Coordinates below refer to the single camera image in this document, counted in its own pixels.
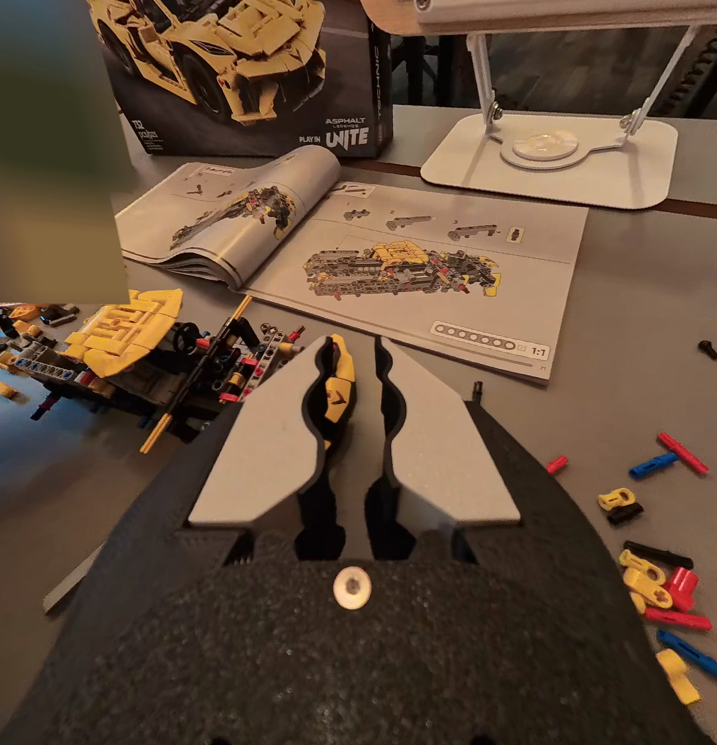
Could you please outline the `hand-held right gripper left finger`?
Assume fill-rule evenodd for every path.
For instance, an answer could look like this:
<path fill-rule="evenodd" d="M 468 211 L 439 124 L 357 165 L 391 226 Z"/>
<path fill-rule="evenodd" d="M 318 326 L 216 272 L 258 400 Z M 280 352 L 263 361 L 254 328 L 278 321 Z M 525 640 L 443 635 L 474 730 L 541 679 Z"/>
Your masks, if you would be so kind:
<path fill-rule="evenodd" d="M 294 511 L 315 484 L 335 439 L 326 384 L 335 341 L 319 337 L 244 401 L 187 522 L 200 529 L 254 529 Z"/>

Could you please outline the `toy car set box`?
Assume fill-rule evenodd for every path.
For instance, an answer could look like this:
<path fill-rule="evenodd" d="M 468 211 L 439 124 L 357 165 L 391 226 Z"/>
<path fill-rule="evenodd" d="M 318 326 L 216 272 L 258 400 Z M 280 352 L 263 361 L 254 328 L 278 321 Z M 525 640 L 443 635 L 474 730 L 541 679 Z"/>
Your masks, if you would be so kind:
<path fill-rule="evenodd" d="M 89 1 L 144 150 L 372 159 L 393 137 L 391 37 L 351 1 Z"/>

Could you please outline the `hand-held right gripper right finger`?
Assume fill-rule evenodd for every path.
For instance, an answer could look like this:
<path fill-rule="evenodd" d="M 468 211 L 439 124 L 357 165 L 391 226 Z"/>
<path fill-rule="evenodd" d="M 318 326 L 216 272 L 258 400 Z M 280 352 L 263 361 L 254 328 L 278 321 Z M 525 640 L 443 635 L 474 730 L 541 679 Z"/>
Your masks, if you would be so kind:
<path fill-rule="evenodd" d="M 382 475 L 391 522 L 417 539 L 435 530 L 519 525 L 521 513 L 459 393 L 386 337 L 375 339 L 382 385 Z"/>

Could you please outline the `pile of yellow bricks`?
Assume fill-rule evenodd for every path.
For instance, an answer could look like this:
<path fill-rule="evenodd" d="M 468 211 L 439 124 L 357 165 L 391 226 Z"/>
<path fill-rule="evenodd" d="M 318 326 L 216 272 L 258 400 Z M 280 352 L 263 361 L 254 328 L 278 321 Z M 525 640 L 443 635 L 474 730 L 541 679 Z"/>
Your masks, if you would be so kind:
<path fill-rule="evenodd" d="M 0 308 L 0 369 L 36 380 L 48 391 L 33 415 L 39 419 L 62 398 L 78 397 L 78 371 L 57 352 L 54 338 L 26 318 L 14 317 L 15 312 Z"/>

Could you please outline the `yellow black brick car model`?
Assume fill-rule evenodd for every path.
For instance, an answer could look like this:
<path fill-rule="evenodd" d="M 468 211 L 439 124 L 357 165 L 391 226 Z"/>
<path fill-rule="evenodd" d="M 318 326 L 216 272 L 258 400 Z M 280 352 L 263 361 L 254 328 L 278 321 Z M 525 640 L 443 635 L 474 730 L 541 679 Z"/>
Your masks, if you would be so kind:
<path fill-rule="evenodd" d="M 244 316 L 251 300 L 246 296 L 215 333 L 180 319 L 180 289 L 130 291 L 128 302 L 102 305 L 78 330 L 56 339 L 57 352 L 78 371 L 78 397 L 56 404 L 84 401 L 95 411 L 137 416 L 142 427 L 154 424 L 142 453 L 164 433 L 192 442 L 225 407 L 243 404 L 304 350 L 304 326 L 287 332 L 264 322 L 255 330 Z M 39 316 L 49 335 L 49 317 Z M 39 405 L 33 422 L 55 406 L 33 419 Z"/>

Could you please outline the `pile of small coloured pins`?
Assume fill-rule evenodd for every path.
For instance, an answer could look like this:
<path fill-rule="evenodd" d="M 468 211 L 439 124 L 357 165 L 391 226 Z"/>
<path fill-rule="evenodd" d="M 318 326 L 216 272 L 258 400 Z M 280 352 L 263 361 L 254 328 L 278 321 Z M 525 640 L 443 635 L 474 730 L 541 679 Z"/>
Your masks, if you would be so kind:
<path fill-rule="evenodd" d="M 647 478 L 679 461 L 699 476 L 708 473 L 708 466 L 670 434 L 658 433 L 657 441 L 666 452 L 630 469 L 633 480 Z M 685 629 L 713 630 L 707 617 L 692 613 L 699 578 L 691 558 L 627 540 L 618 563 L 624 568 L 624 583 L 643 619 Z M 657 638 L 664 648 L 656 659 L 680 703 L 689 706 L 700 702 L 700 693 L 689 679 L 688 664 L 717 681 L 717 661 L 669 631 L 659 630 Z"/>

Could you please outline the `grey desk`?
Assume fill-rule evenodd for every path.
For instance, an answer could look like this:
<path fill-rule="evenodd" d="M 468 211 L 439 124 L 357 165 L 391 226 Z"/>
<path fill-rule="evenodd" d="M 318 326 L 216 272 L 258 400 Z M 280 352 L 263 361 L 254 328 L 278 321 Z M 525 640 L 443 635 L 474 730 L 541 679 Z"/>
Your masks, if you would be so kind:
<path fill-rule="evenodd" d="M 717 659 L 717 121 L 677 121 L 670 200 L 658 210 L 592 210 L 547 386 L 405 347 L 461 396 L 484 384 L 484 407 L 541 463 L 569 459 L 559 482 L 611 552 L 625 539 L 691 557 L 696 607 L 714 629 L 685 633 Z M 43 597 L 106 539 L 133 499 L 176 459 L 177 440 L 140 454 L 146 432 L 114 411 L 59 402 L 0 369 L 0 729 L 28 692 L 61 629 Z M 629 470 L 666 452 L 666 432 L 708 466 L 682 462 L 647 478 Z"/>

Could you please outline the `open instruction booklet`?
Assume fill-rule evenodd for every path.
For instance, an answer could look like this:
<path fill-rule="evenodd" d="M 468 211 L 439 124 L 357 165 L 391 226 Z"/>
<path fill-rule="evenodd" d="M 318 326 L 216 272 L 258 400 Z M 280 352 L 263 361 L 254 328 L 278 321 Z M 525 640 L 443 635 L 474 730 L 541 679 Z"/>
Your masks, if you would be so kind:
<path fill-rule="evenodd" d="M 588 214 L 346 180 L 310 144 L 185 163 L 115 219 L 139 264 L 547 385 Z"/>

